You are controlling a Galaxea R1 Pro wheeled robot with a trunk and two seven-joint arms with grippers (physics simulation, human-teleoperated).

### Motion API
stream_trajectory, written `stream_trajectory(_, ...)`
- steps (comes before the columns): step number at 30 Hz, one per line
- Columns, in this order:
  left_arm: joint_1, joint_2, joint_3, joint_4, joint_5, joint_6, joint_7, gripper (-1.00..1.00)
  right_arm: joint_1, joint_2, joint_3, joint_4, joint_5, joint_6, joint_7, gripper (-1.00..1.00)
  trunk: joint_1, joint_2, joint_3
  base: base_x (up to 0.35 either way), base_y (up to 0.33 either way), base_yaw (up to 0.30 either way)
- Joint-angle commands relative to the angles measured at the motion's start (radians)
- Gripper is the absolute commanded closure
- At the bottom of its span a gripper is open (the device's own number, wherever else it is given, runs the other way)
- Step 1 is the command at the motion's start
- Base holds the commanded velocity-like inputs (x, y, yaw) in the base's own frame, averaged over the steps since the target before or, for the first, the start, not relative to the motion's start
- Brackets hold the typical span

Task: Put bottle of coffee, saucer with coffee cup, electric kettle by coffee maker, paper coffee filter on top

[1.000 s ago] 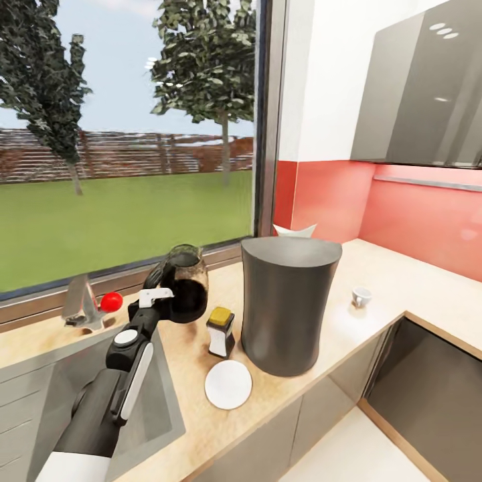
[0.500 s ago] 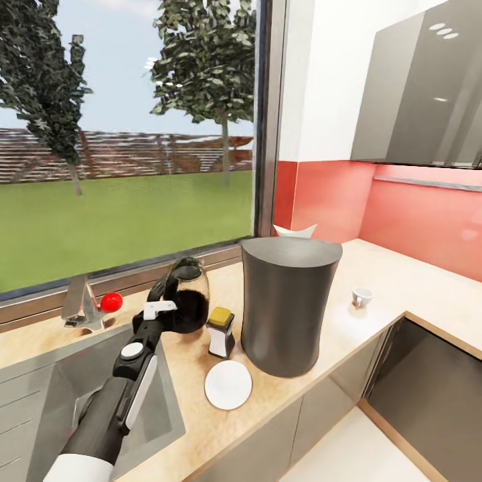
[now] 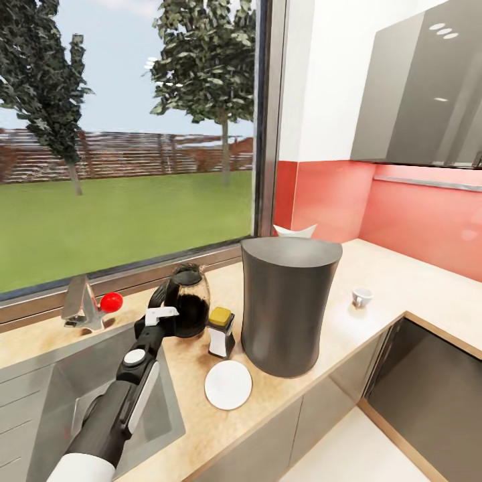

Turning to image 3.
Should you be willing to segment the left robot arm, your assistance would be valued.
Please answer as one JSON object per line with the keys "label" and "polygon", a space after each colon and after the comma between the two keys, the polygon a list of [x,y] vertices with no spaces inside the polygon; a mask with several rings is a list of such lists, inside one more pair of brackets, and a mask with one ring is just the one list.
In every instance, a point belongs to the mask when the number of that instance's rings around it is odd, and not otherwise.
{"label": "left robot arm", "polygon": [[177,306],[152,308],[135,321],[137,342],[123,356],[116,381],[90,404],[82,429],[47,482],[112,482],[159,375],[159,348],[175,336],[178,314]]}

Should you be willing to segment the bottle of coffee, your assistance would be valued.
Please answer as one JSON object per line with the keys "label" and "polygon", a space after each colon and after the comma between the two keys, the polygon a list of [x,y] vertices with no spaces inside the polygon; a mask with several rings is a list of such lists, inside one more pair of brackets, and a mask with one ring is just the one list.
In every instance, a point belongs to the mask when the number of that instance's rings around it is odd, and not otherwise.
{"label": "bottle of coffee", "polygon": [[208,352],[210,355],[220,357],[224,361],[228,361],[232,350],[236,344],[232,334],[232,326],[234,324],[235,314],[229,309],[216,307],[212,314],[209,314],[206,328],[210,332],[210,346]]}

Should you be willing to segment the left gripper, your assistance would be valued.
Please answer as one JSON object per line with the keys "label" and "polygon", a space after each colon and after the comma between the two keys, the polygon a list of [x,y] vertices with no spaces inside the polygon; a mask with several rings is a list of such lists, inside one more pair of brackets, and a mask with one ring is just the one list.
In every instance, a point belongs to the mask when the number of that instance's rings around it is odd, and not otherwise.
{"label": "left gripper", "polygon": [[162,341],[166,337],[175,336],[175,318],[165,317],[160,319],[160,322],[156,326],[146,326],[145,319],[137,319],[134,324],[135,337],[140,339],[142,336],[151,335],[159,340],[159,347],[161,347]]}

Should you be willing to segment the saucer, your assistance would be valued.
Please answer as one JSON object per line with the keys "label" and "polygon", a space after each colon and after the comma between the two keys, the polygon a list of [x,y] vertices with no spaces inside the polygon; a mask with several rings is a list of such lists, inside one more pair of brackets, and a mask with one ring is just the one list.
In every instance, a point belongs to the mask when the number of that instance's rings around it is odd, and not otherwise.
{"label": "saucer", "polygon": [[214,366],[206,378],[208,400],[220,409],[230,410],[243,405],[250,395],[250,372],[240,362],[223,361]]}

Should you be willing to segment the electric kettle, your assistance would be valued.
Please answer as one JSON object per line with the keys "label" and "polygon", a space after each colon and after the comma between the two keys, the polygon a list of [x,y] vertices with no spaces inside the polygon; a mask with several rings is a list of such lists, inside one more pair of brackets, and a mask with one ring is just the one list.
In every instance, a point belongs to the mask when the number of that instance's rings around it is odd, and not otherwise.
{"label": "electric kettle", "polygon": [[180,307],[175,318],[175,337],[192,338],[205,328],[210,314],[210,285],[204,264],[179,264],[152,294],[148,309]]}

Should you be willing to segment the paper coffee filter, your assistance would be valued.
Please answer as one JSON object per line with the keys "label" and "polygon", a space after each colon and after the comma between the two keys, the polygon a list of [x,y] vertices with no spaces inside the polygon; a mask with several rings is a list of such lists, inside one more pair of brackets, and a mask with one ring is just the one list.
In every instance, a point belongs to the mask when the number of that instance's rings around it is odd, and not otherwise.
{"label": "paper coffee filter", "polygon": [[306,230],[303,231],[291,231],[291,230],[286,230],[285,228],[281,228],[279,226],[274,226],[276,228],[277,233],[279,236],[285,236],[285,237],[297,237],[297,238],[311,238],[311,235],[314,232],[314,229],[317,225],[315,224],[314,226],[307,228]]}

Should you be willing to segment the coffee cup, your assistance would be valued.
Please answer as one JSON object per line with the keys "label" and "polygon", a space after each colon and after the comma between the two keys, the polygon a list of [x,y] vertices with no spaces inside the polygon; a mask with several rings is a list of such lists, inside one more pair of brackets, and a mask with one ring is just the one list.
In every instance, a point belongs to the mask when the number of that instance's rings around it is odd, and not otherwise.
{"label": "coffee cup", "polygon": [[366,306],[373,299],[374,293],[362,286],[353,287],[352,297],[357,306]]}

